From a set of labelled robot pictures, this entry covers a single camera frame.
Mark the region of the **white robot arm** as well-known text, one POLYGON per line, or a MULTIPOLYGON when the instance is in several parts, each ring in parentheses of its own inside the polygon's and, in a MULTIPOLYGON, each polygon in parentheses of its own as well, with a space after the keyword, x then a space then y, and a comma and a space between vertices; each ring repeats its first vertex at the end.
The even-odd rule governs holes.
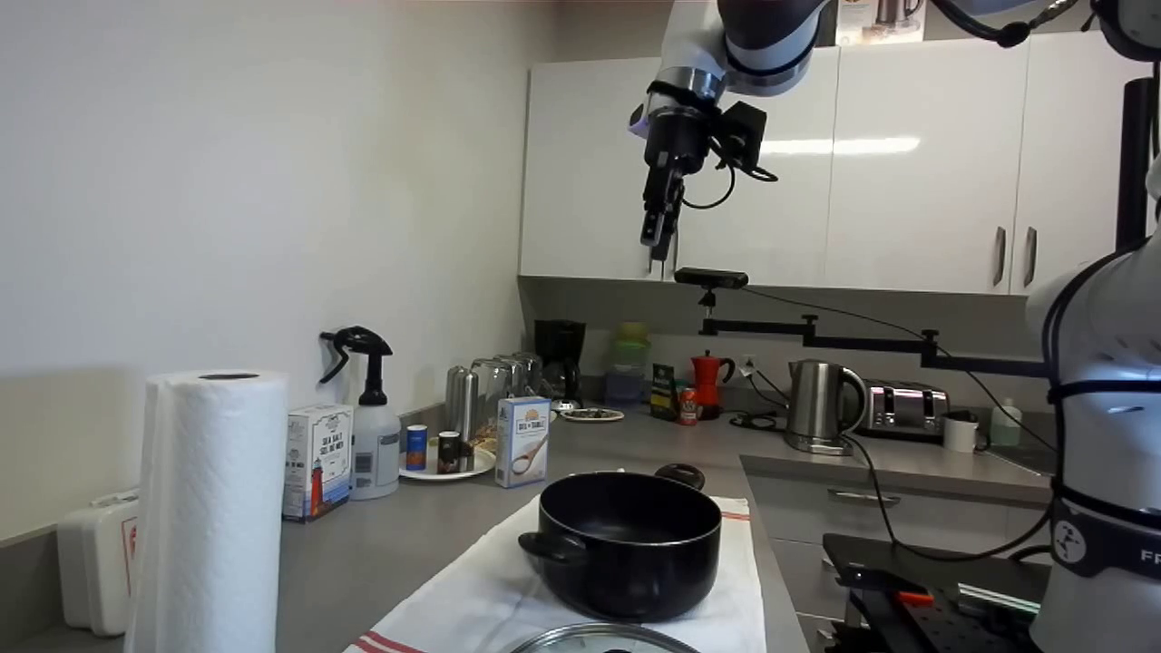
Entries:
MULTIPOLYGON (((759 168, 759 118, 719 97, 803 81, 824 0, 673 0, 659 69, 626 129, 644 141, 637 242, 662 258, 704 161, 759 168)), ((1041 653, 1161 653, 1161 239, 1111 249, 1049 290, 1041 319, 1055 455, 1041 653)))

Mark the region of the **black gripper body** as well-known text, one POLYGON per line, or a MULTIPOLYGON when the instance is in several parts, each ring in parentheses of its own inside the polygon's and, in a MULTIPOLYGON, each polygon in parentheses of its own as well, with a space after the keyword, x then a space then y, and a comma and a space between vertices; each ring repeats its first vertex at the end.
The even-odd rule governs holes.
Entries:
POLYGON ((632 114, 626 128, 644 139, 644 192, 659 195, 684 173, 704 168, 719 105, 667 81, 644 86, 644 102, 632 114))

